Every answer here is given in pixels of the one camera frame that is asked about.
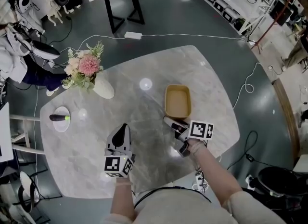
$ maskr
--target wrist strap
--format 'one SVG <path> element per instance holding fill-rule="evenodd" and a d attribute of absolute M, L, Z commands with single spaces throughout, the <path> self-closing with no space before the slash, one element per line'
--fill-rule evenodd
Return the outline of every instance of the wrist strap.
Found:
<path fill-rule="evenodd" d="M 132 185 L 132 183 L 131 181 L 129 181 L 129 182 L 120 182 L 115 184 L 115 186 L 121 186 L 121 185 Z"/>
<path fill-rule="evenodd" d="M 202 142 L 195 143 L 191 148 L 191 153 L 194 155 L 203 146 L 205 146 L 205 144 Z"/>

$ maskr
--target green marker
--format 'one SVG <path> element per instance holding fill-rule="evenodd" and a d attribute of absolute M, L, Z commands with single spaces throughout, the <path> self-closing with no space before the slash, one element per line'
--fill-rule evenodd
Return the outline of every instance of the green marker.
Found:
<path fill-rule="evenodd" d="M 62 120 L 70 120 L 71 117 L 69 115 L 58 115 L 58 114 L 51 114 L 49 115 L 51 121 L 62 121 Z"/>

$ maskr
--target green leaves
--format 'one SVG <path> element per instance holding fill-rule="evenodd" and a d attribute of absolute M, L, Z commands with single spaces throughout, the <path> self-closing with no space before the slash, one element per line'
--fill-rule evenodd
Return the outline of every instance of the green leaves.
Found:
<path fill-rule="evenodd" d="M 101 54 L 102 54 L 103 51 L 104 51 L 104 45 L 102 45 L 101 41 L 99 41 L 99 42 L 96 44 L 96 46 L 95 46 L 94 48 L 90 48 L 88 45 L 87 45 L 87 47 L 88 47 L 88 49 L 91 50 L 92 54 L 93 54 L 96 58 L 100 59 Z"/>
<path fill-rule="evenodd" d="M 65 86 L 79 86 L 82 89 L 86 89 L 87 91 L 94 89 L 95 76 L 88 77 L 83 73 L 76 73 L 66 79 L 62 80 L 62 84 Z"/>
<path fill-rule="evenodd" d="M 69 59 L 74 57 L 74 53 L 73 53 L 72 49 L 68 49 L 67 56 L 68 56 Z"/>

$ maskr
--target pink flower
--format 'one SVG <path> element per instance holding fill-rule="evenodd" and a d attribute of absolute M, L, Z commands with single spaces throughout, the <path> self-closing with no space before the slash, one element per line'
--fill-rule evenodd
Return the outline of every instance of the pink flower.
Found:
<path fill-rule="evenodd" d="M 98 72 L 99 69 L 99 60 L 91 54 L 84 55 L 84 57 L 79 61 L 79 71 L 87 76 L 91 76 Z"/>

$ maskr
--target marble table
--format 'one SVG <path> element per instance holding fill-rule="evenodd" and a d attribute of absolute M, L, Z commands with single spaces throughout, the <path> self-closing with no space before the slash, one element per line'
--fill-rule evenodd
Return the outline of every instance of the marble table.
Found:
<path fill-rule="evenodd" d="M 103 172 L 107 136 L 127 123 L 136 161 L 130 173 L 136 192 L 160 187 L 195 170 L 192 158 L 173 149 L 174 133 L 163 122 L 165 90 L 169 84 L 190 89 L 190 119 L 215 124 L 209 150 L 218 157 L 239 139 L 239 129 L 229 98 L 208 61 L 188 45 L 145 55 L 104 71 L 115 89 L 112 99 L 71 88 L 40 111 L 46 159 L 62 194 L 74 198 L 110 198 L 114 178 Z M 140 81 L 152 82 L 144 91 Z M 66 132 L 55 131 L 49 115 L 59 106 L 71 113 Z M 78 116 L 87 110 L 86 120 Z"/>

